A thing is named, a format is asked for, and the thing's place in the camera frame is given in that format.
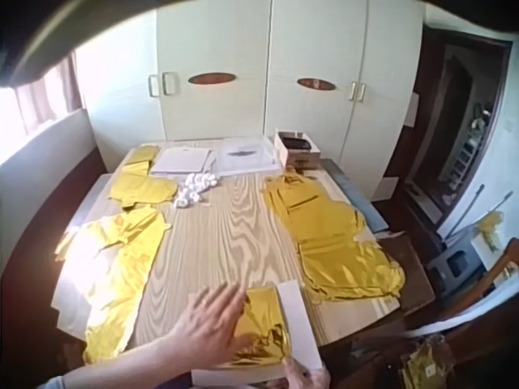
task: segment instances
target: small box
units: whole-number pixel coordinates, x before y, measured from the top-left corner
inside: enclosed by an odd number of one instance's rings
[[[311,148],[310,150],[286,148],[282,140],[282,138],[285,137],[305,139],[311,145]],[[277,131],[274,136],[274,147],[278,152],[279,161],[283,164],[285,169],[287,167],[295,169],[317,169],[320,166],[321,151],[304,132]]]

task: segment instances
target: wooden table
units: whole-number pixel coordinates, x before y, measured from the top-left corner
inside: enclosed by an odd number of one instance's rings
[[[157,144],[216,148],[219,142]],[[87,221],[122,211],[117,201],[107,198],[120,168],[100,194]],[[188,209],[176,209],[172,203],[158,207],[172,228],[165,232],[155,258],[130,347],[167,333],[186,307],[188,296],[205,286],[216,287],[226,281],[253,287],[292,279],[302,285],[294,243],[282,223],[267,209],[261,194],[268,176],[272,173],[223,177],[218,187],[204,193],[206,204],[196,204]],[[308,172],[307,176],[323,184],[332,199],[349,202],[324,170]],[[375,239],[369,230],[359,238]],[[114,254],[115,250],[105,253]],[[351,335],[399,306],[393,297],[314,305],[306,290],[302,289],[302,292],[319,346]],[[62,274],[53,307],[60,310],[58,328],[84,337],[89,306],[75,290],[70,277]]]

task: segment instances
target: white wardrobe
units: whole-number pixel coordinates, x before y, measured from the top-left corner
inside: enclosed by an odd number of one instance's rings
[[[79,48],[79,82],[110,170],[150,140],[303,130],[371,197],[410,101],[422,20],[415,0],[184,2]]]

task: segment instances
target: gold foil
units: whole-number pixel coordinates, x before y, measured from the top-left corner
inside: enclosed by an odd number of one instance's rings
[[[134,207],[136,203],[163,203],[170,201],[177,193],[176,182],[164,178],[148,176],[149,168],[158,153],[158,147],[138,147],[128,162],[122,167],[109,197],[121,202],[123,208]]]
[[[236,353],[234,360],[223,368],[275,365],[290,355],[290,338],[276,287],[247,291],[247,302],[234,334],[254,334],[256,340],[250,348]]]
[[[398,295],[404,272],[376,242],[355,240],[366,228],[355,208],[296,173],[268,179],[264,198],[297,244],[314,301]]]
[[[66,248],[66,259],[100,261],[102,250],[122,243],[109,272],[99,275],[87,293],[88,317],[84,360],[116,357],[130,339],[144,286],[164,231],[169,228],[156,209],[145,207],[83,225]]]

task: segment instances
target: person's hand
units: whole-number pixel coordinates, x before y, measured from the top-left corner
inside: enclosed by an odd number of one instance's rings
[[[326,367],[303,373],[301,366],[292,358],[283,360],[286,378],[268,383],[270,389],[329,389],[330,374]]]
[[[200,292],[164,338],[163,348],[172,363],[185,372],[205,369],[231,361],[235,352],[251,346],[254,336],[234,337],[245,298],[239,285]]]

